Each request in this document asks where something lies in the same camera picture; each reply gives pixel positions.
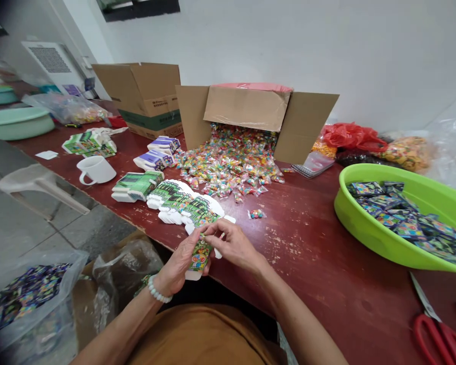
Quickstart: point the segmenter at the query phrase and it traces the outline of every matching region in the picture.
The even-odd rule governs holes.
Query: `person's right hand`
[[[225,234],[226,240],[215,236],[218,231]],[[201,227],[201,233],[205,234],[204,240],[218,249],[225,259],[245,270],[255,273],[266,262],[263,255],[257,252],[245,236],[240,226],[230,221],[218,219],[214,223]]]

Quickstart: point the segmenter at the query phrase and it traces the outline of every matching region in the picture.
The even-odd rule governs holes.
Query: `green plastic basin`
[[[26,107],[0,110],[0,139],[17,140],[35,137],[54,129],[46,109]]]
[[[404,194],[413,200],[421,213],[434,213],[456,228],[456,190],[414,172],[395,167],[357,164],[339,175],[339,191],[334,210],[343,226],[361,243],[380,256],[415,269],[456,272],[456,265],[418,248],[384,227],[370,216],[351,196],[349,183],[362,181],[403,181]]]

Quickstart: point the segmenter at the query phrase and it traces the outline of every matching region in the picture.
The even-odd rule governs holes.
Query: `scissor blade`
[[[431,306],[431,303],[429,303],[429,300],[427,299],[426,295],[424,294],[424,291],[422,290],[421,286],[419,285],[417,279],[415,278],[414,274],[412,274],[410,271],[410,278],[412,279],[412,282],[414,283],[415,291],[417,291],[417,295],[419,296],[419,299],[422,302],[422,305],[424,306],[424,309],[426,310],[426,313],[429,317],[435,319],[438,322],[441,322],[441,318],[438,317],[436,312],[434,312],[434,309]]]

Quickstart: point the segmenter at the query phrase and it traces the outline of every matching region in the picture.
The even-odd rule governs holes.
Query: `table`
[[[88,127],[103,127],[103,123]],[[158,211],[141,201],[120,203],[111,197],[117,178],[101,185],[79,182],[76,164],[62,143],[76,129],[57,127],[35,138],[10,142],[91,198],[130,222],[147,236],[174,250],[187,236],[183,226],[164,224]],[[129,131],[112,136],[118,147],[108,158],[118,173],[141,172],[132,159],[145,153],[149,140]],[[185,150],[183,135],[179,137]],[[44,160],[35,154],[52,150],[59,156]],[[278,163],[280,167],[287,164]],[[339,187],[339,165],[308,180],[286,173],[285,184],[273,183],[259,198],[242,205],[232,196],[220,201],[225,213],[237,219],[253,245],[293,288],[334,338],[349,363],[424,364],[411,331],[422,308],[406,267],[394,264],[354,239],[337,219],[333,201]],[[166,178],[180,179],[168,168]],[[262,209],[267,218],[249,220],[247,210]],[[438,315],[456,331],[456,274],[414,270]],[[256,307],[271,314],[255,281],[226,260],[216,261],[210,275]]]

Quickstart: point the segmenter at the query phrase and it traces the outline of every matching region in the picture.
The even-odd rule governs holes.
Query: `gray floor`
[[[36,161],[0,141],[0,179],[33,163]],[[45,250],[82,249],[94,258],[135,231],[132,225],[83,192],[63,180],[62,184],[74,191],[73,197],[89,207],[90,213],[81,215],[48,194],[24,193],[33,204],[54,215],[47,222],[0,191],[0,262]]]

